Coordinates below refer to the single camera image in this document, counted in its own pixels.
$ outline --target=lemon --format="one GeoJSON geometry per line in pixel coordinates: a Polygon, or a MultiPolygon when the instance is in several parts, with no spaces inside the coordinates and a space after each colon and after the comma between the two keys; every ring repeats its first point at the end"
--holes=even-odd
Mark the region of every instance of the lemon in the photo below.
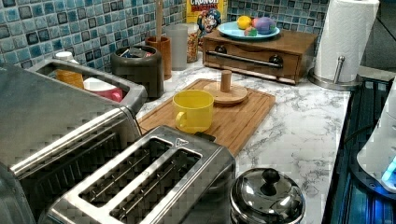
{"type": "Polygon", "coordinates": [[[251,25],[251,18],[249,16],[240,16],[236,21],[238,28],[241,30],[245,30],[251,25]]]}

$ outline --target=cutting board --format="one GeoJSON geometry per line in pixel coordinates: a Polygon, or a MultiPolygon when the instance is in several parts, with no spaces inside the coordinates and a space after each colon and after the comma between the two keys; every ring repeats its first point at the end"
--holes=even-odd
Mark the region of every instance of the cutting board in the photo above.
{"type": "MultiPolygon", "coordinates": [[[[214,82],[197,79],[185,90],[202,90],[214,82]]],[[[275,103],[275,96],[247,89],[247,99],[237,105],[218,105],[213,108],[212,125],[205,133],[216,137],[216,143],[227,147],[233,156],[245,146],[275,103]]],[[[158,105],[143,118],[138,120],[142,133],[160,125],[176,128],[172,97],[158,105]]]]}

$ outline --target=pot lid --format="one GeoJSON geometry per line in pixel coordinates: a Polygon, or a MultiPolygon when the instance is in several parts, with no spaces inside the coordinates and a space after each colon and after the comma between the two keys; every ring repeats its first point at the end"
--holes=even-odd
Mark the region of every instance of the pot lid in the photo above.
{"type": "Polygon", "coordinates": [[[297,184],[271,168],[255,168],[233,183],[235,215],[247,223],[296,223],[303,218],[305,200],[297,184]]]}

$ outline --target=toaster slot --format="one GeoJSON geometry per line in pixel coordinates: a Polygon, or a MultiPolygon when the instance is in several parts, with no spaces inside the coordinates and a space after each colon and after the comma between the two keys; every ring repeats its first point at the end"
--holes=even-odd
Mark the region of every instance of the toaster slot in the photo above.
{"type": "Polygon", "coordinates": [[[21,180],[36,219],[47,206],[122,151],[117,133],[103,133],[21,180]]]}
{"type": "Polygon", "coordinates": [[[199,159],[192,152],[178,150],[113,209],[110,215],[123,223],[139,223],[199,159]]]}
{"type": "Polygon", "coordinates": [[[152,138],[125,160],[79,194],[79,197],[95,206],[103,206],[123,190],[138,175],[171,147],[170,144],[152,138]]]}

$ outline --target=paper towel roll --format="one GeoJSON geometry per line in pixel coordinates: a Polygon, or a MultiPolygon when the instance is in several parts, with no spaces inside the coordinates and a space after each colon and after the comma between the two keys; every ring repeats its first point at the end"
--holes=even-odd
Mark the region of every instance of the paper towel roll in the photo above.
{"type": "Polygon", "coordinates": [[[370,35],[378,0],[331,0],[318,47],[315,75],[334,79],[338,57],[344,56],[339,82],[355,79],[370,35]]]}

